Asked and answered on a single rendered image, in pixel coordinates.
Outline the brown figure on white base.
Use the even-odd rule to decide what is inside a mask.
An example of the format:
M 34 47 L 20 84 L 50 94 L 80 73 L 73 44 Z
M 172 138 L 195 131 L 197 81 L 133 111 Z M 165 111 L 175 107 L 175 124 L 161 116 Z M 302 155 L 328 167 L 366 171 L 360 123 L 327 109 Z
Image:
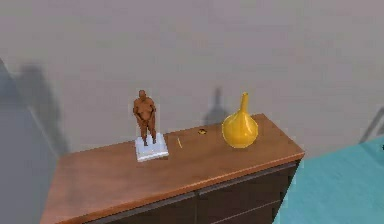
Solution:
M 140 136 L 135 140 L 137 161 L 144 162 L 168 156 L 164 135 L 155 128 L 155 103 L 147 96 L 145 90 L 140 90 L 139 97 L 134 100 L 133 114 L 140 130 Z

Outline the brown wooden chest of drawers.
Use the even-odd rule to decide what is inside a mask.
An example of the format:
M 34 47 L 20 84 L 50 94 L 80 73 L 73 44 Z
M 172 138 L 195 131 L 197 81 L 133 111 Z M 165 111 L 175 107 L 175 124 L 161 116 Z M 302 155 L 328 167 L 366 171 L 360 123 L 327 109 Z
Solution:
M 214 124 L 166 134 L 166 158 L 138 162 L 131 142 L 64 156 L 40 224 L 272 224 L 304 152 L 265 115 L 254 119 L 259 135 L 245 149 Z

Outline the yellow long-necked vase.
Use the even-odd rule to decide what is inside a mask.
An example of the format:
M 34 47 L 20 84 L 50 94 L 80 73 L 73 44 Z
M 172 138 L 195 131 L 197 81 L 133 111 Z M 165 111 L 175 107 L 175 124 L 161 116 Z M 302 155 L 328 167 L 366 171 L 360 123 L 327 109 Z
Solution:
M 246 148 L 258 136 L 258 124 L 248 113 L 248 98 L 248 93 L 244 92 L 238 111 L 229 115 L 222 123 L 222 136 L 233 148 Z

